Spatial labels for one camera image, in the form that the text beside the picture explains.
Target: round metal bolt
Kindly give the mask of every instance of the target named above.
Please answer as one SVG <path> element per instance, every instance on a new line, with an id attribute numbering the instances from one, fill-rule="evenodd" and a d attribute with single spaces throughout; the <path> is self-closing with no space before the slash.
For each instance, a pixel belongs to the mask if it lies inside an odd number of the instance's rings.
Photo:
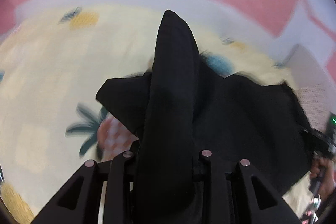
<path id="1" fill-rule="evenodd" d="M 212 152 L 210 150 L 203 150 L 202 155 L 204 157 L 210 157 L 212 155 Z"/>
<path id="2" fill-rule="evenodd" d="M 94 160 L 87 160 L 85 163 L 86 167 L 92 167 L 95 165 L 95 161 Z"/>
<path id="3" fill-rule="evenodd" d="M 247 159 L 242 159 L 242 160 L 240 160 L 240 164 L 242 166 L 249 166 L 250 165 L 250 161 L 247 160 Z"/>
<path id="4" fill-rule="evenodd" d="M 123 153 L 123 156 L 124 156 L 124 158 L 130 158 L 130 157 L 133 156 L 133 152 L 132 151 L 125 151 Z"/>

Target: black handle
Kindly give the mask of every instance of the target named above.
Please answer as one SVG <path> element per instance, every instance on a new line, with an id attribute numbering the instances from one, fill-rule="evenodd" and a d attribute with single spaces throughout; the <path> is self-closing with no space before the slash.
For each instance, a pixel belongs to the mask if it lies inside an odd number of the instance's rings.
<path id="1" fill-rule="evenodd" d="M 317 177 L 310 180 L 309 190 L 313 193 L 314 196 L 317 196 L 326 173 L 325 166 L 320 166 L 319 169 L 320 173 L 317 175 Z"/>

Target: triangular cutout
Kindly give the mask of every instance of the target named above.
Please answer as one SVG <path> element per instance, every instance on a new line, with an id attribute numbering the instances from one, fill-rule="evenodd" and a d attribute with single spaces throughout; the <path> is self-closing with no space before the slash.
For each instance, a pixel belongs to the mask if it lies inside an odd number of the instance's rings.
<path id="1" fill-rule="evenodd" d="M 82 189 L 84 177 L 79 177 L 67 190 L 67 192 L 59 199 L 57 205 L 70 210 L 75 210 Z"/>
<path id="2" fill-rule="evenodd" d="M 255 196 L 257 198 L 258 207 L 260 210 L 265 210 L 277 205 L 277 201 L 272 194 L 266 189 L 263 183 L 255 176 L 251 177 Z"/>

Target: folded black fabric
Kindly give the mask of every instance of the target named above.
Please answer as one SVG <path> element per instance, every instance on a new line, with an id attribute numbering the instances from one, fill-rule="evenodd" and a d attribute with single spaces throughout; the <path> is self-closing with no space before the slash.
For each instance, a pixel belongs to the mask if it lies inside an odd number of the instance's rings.
<path id="1" fill-rule="evenodd" d="M 309 122 L 285 83 L 223 78 L 201 61 L 187 23 L 166 11 L 152 73 L 109 79 L 96 99 L 140 140 L 134 185 L 138 223 L 198 223 L 194 160 L 209 149 L 249 159 L 284 194 L 310 168 L 299 127 Z"/>

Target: green leaf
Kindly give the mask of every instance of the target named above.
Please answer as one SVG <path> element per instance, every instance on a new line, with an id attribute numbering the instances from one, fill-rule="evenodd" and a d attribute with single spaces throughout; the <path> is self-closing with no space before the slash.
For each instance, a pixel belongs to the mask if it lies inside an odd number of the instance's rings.
<path id="1" fill-rule="evenodd" d="M 87 123 L 74 123 L 73 125 L 69 126 L 66 130 L 66 136 L 73 136 L 73 135 L 88 135 L 92 133 L 96 133 L 97 130 L 90 124 Z"/>
<path id="2" fill-rule="evenodd" d="M 105 107 L 102 107 L 99 111 L 99 123 L 102 123 L 106 119 L 108 111 Z"/>
<path id="3" fill-rule="evenodd" d="M 89 148 L 97 142 L 97 136 L 92 135 L 81 146 L 79 150 L 79 156 L 82 157 L 89 150 Z"/>
<path id="4" fill-rule="evenodd" d="M 97 123 L 99 125 L 98 117 L 86 106 L 78 104 L 76 109 L 78 115 L 90 123 Z"/>

